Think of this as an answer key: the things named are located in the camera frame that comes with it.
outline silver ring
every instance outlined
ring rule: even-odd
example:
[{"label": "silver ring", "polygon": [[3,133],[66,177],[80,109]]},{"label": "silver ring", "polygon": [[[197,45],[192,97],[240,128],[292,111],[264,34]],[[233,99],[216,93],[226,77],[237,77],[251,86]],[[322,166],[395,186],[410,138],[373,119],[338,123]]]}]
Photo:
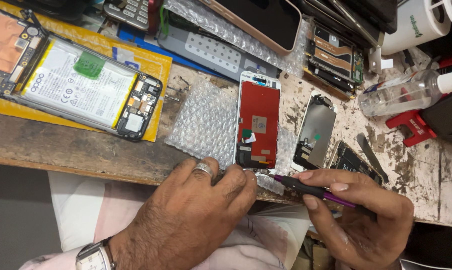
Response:
[{"label": "silver ring", "polygon": [[198,163],[196,164],[196,167],[194,167],[194,170],[202,170],[208,173],[209,176],[211,176],[211,179],[213,178],[213,170],[211,168],[209,168],[209,166],[205,163]]}]

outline yellow envelope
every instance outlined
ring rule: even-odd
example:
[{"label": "yellow envelope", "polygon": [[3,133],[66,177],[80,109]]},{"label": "yellow envelope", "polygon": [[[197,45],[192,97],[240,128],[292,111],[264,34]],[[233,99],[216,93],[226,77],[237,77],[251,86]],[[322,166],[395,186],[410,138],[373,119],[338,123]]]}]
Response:
[{"label": "yellow envelope", "polygon": [[[19,7],[0,1],[0,9],[22,18],[21,14],[19,13],[19,10],[21,10]],[[35,15],[44,28],[109,57],[112,56],[113,47],[122,48],[124,50],[133,52],[134,61],[141,64],[141,71],[161,80],[161,82],[163,83],[163,88],[165,88],[168,84],[169,70],[171,68],[173,60],[171,57],[157,54],[145,49],[129,46],[119,41],[107,38],[101,34],[97,34],[62,21],[51,19],[37,13]],[[149,126],[146,129],[145,135],[143,136],[143,140],[148,140],[151,142],[156,141],[159,117],[161,115],[161,110],[163,109],[164,94],[165,91],[163,90],[161,92],[161,97],[159,98],[155,110],[151,116]],[[29,107],[18,105],[1,98],[0,114],[102,132],[92,127],[88,127],[83,124],[66,120],[61,117],[57,117]]]}]

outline precision screwdriver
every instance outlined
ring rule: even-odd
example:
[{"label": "precision screwdriver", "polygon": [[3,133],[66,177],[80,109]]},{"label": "precision screwdriver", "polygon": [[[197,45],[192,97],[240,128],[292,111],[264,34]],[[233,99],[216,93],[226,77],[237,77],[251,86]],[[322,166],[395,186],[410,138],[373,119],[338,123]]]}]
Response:
[{"label": "precision screwdriver", "polygon": [[321,200],[328,199],[330,201],[342,204],[344,206],[354,208],[359,213],[369,216],[369,218],[371,218],[371,220],[374,222],[376,222],[378,220],[378,215],[375,212],[367,209],[366,207],[364,207],[362,205],[348,202],[339,197],[336,197],[333,193],[327,191],[326,188],[324,188],[324,187],[306,185],[306,184],[301,183],[301,181],[299,181],[299,179],[296,179],[296,178],[293,178],[290,176],[270,174],[270,173],[265,173],[265,172],[261,172],[261,171],[259,171],[259,173],[261,173],[263,175],[267,175],[267,176],[271,177],[272,179],[283,184],[283,186],[289,187],[297,192],[311,194],[313,196],[318,197]]}]

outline red phone holder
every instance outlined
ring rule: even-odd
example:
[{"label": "red phone holder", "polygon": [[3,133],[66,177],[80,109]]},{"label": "red phone holder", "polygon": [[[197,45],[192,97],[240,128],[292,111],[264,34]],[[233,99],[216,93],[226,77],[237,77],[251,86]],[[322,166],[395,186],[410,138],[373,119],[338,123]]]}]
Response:
[{"label": "red phone holder", "polygon": [[389,128],[406,125],[413,132],[413,136],[403,140],[407,147],[411,147],[430,138],[436,138],[434,131],[424,122],[419,115],[419,109],[403,112],[386,121]]}]

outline wristwatch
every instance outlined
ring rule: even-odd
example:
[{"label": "wristwatch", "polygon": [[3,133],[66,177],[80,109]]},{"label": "wristwatch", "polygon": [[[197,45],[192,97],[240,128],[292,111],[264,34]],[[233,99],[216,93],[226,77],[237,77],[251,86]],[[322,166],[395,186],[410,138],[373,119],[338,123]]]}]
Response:
[{"label": "wristwatch", "polygon": [[76,256],[76,270],[104,269],[114,270],[116,267],[108,242],[112,236],[95,244],[89,244]]}]

